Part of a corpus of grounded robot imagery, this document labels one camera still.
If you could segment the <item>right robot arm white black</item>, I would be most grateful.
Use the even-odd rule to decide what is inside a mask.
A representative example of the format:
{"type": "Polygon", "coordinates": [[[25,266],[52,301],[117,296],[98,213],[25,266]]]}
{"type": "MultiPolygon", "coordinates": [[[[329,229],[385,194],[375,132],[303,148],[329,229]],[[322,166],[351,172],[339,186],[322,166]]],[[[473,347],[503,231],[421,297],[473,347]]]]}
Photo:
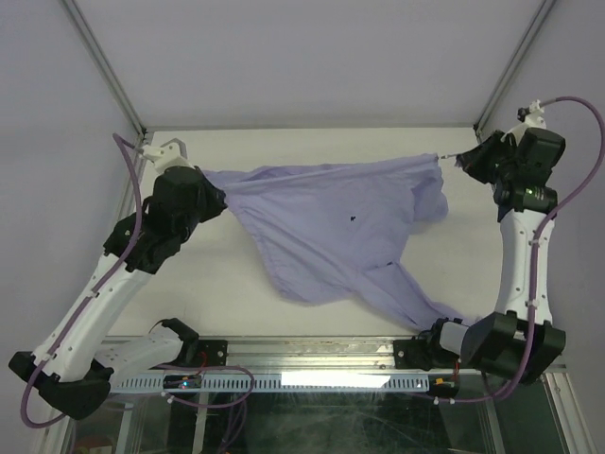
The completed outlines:
{"type": "Polygon", "coordinates": [[[497,207],[503,260],[493,313],[470,325],[441,318],[419,335],[424,365],[456,359],[488,375],[529,384],[562,353],[565,333],[554,327],[547,296],[547,253],[557,192],[547,181],[565,150],[555,132],[527,127],[494,132],[456,157],[472,179],[490,185],[497,207]]]}

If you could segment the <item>aluminium front frame rail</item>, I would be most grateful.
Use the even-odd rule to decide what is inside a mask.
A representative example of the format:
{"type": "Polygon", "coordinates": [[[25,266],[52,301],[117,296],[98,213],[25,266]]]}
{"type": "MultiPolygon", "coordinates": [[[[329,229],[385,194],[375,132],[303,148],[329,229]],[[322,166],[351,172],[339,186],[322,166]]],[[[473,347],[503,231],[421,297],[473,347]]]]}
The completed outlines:
{"type": "Polygon", "coordinates": [[[226,366],[241,366],[255,373],[326,370],[360,373],[402,372],[395,368],[392,342],[403,337],[336,336],[206,336],[227,340],[226,366]]]}

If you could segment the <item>right aluminium side rail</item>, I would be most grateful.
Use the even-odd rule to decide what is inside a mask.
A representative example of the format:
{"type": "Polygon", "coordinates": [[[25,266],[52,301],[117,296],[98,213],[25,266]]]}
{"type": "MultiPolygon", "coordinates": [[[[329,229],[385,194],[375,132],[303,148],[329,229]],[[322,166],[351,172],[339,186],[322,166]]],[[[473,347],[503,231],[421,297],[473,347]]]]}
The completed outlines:
{"type": "Polygon", "coordinates": [[[475,176],[482,183],[494,184],[496,180],[496,164],[499,157],[503,132],[494,131],[478,149],[475,161],[475,176]]]}

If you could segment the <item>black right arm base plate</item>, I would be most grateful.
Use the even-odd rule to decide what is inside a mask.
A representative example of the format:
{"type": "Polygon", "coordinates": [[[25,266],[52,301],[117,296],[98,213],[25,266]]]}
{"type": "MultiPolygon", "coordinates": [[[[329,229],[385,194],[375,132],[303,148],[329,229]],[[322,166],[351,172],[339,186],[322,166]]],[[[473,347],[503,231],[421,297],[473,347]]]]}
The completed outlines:
{"type": "Polygon", "coordinates": [[[420,336],[394,340],[392,346],[394,364],[398,370],[453,369],[460,359],[459,354],[442,348],[437,340],[420,336]]]}

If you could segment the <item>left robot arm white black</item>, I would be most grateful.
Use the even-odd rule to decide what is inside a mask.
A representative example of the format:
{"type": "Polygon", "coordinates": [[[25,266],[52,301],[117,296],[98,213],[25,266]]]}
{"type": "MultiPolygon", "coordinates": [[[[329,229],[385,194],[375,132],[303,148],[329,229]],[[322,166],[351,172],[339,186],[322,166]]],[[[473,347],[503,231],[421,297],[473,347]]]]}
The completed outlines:
{"type": "Polygon", "coordinates": [[[225,194],[196,167],[160,174],[134,213],[120,219],[103,245],[78,301],[34,351],[13,355],[9,368],[61,417],[82,420],[113,388],[162,364],[201,364],[198,333],[177,318],[162,319],[144,337],[107,350],[101,344],[136,293],[181,249],[202,222],[226,209],[225,194]]]}

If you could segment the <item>left aluminium corner post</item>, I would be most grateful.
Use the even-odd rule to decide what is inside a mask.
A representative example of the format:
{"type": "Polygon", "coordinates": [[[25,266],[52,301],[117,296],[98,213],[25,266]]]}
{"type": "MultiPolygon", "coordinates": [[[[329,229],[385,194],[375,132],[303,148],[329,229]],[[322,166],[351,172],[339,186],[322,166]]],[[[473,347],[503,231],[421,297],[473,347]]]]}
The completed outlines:
{"type": "Polygon", "coordinates": [[[136,112],[119,77],[113,70],[106,53],[95,36],[80,5],[75,0],[60,0],[59,3],[75,29],[81,43],[88,52],[89,57],[92,59],[96,70],[103,78],[112,97],[122,111],[122,114],[126,117],[136,133],[140,136],[144,136],[147,132],[147,128],[144,126],[140,115],[136,112]]]}

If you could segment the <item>left aluminium side rail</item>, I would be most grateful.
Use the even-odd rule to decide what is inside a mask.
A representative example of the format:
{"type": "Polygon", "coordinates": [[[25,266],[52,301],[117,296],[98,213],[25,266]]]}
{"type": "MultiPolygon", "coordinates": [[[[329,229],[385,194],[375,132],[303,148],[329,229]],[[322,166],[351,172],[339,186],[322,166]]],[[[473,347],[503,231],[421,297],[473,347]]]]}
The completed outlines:
{"type": "Polygon", "coordinates": [[[140,149],[128,142],[116,132],[112,134],[112,139],[118,146],[118,149],[122,154],[123,160],[126,164],[127,179],[125,188],[123,190],[122,198],[120,199],[120,203],[118,204],[116,221],[112,225],[110,235],[113,234],[117,222],[130,213],[130,203],[134,198],[134,193],[140,192],[140,176],[136,167],[138,158],[140,157],[140,149]]]}

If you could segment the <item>right aluminium corner post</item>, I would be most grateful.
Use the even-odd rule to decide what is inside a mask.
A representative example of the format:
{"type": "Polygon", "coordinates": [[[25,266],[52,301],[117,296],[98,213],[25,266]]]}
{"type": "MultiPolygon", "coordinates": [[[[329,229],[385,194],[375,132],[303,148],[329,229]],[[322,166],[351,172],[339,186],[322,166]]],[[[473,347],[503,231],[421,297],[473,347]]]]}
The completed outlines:
{"type": "Polygon", "coordinates": [[[558,4],[558,0],[542,0],[539,2],[538,8],[536,8],[528,21],[527,26],[519,39],[519,42],[514,47],[503,71],[498,77],[487,101],[483,105],[475,123],[473,124],[473,130],[477,139],[482,137],[485,127],[492,119],[505,94],[515,81],[517,74],[523,67],[531,48],[540,36],[551,13],[558,4]]]}

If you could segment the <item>aluminium side rail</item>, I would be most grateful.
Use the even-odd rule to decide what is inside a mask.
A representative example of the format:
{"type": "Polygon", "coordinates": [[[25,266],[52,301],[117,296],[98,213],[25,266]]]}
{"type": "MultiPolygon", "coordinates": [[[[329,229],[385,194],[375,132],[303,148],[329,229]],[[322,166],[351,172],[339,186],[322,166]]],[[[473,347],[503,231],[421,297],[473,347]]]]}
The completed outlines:
{"type": "Polygon", "coordinates": [[[494,131],[478,149],[475,161],[475,176],[482,183],[494,184],[496,180],[496,164],[499,157],[503,132],[494,131]]]}
{"type": "Polygon", "coordinates": [[[120,203],[118,204],[116,221],[112,225],[110,235],[113,234],[117,222],[130,213],[130,203],[134,198],[134,193],[140,192],[140,176],[136,167],[138,158],[140,157],[140,149],[128,142],[116,132],[112,134],[112,139],[118,146],[118,149],[122,154],[123,160],[126,164],[127,179],[125,188],[123,190],[122,198],[120,199],[120,203]]]}

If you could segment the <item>aluminium corner post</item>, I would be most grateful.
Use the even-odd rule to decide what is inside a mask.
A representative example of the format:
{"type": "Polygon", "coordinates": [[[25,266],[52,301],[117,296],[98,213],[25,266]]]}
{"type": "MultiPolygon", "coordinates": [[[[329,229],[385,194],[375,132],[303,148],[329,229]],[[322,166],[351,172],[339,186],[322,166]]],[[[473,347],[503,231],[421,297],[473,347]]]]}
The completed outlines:
{"type": "Polygon", "coordinates": [[[147,128],[144,126],[140,115],[136,112],[119,77],[113,70],[106,53],[95,36],[80,5],[75,0],[60,0],[59,3],[75,29],[81,43],[88,52],[89,57],[92,59],[96,70],[103,78],[112,97],[122,111],[122,114],[126,117],[136,133],[140,136],[144,136],[147,132],[147,128]]]}
{"type": "Polygon", "coordinates": [[[505,94],[515,81],[517,74],[523,67],[531,48],[540,36],[551,13],[558,4],[558,0],[542,0],[539,2],[538,8],[536,8],[528,21],[527,26],[519,39],[519,42],[514,47],[503,71],[498,77],[487,101],[483,105],[475,123],[473,124],[473,130],[477,139],[482,137],[485,127],[492,119],[505,94]]]}

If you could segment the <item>black orange power connector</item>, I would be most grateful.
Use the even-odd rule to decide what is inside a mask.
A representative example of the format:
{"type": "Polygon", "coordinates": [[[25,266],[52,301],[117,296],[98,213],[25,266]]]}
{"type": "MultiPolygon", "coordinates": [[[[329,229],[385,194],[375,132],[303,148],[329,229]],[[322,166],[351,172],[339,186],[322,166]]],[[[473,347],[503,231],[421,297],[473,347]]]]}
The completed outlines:
{"type": "Polygon", "coordinates": [[[428,395],[440,398],[454,398],[459,391],[459,378],[450,376],[435,376],[429,378],[428,395]]]}

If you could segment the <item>lilac zip-up jacket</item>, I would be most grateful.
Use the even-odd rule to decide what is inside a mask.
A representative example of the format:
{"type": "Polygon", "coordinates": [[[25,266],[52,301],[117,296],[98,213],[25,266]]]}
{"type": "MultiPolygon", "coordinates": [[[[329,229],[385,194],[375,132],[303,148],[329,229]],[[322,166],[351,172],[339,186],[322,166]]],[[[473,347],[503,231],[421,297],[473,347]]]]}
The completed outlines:
{"type": "Polygon", "coordinates": [[[204,174],[225,193],[286,299],[321,305],[356,296],[415,330],[460,318],[401,263],[409,236],[448,214],[436,155],[204,174]]]}

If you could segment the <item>small black circuit board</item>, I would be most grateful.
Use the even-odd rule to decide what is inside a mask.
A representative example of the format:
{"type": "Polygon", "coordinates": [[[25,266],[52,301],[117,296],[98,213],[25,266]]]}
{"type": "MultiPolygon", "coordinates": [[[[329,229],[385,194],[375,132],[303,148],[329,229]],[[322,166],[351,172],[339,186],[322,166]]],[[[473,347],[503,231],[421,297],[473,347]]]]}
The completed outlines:
{"type": "Polygon", "coordinates": [[[204,375],[166,375],[163,387],[165,390],[200,389],[204,375]]]}

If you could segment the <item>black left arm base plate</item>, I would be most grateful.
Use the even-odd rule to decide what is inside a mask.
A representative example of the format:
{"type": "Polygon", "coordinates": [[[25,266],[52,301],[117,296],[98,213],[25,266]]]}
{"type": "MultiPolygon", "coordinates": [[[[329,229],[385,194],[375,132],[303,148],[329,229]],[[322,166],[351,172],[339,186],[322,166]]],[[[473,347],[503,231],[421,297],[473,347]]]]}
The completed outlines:
{"type": "Polygon", "coordinates": [[[187,341],[177,357],[167,362],[173,368],[200,369],[224,366],[228,356],[228,341],[223,339],[198,339],[187,341]]]}

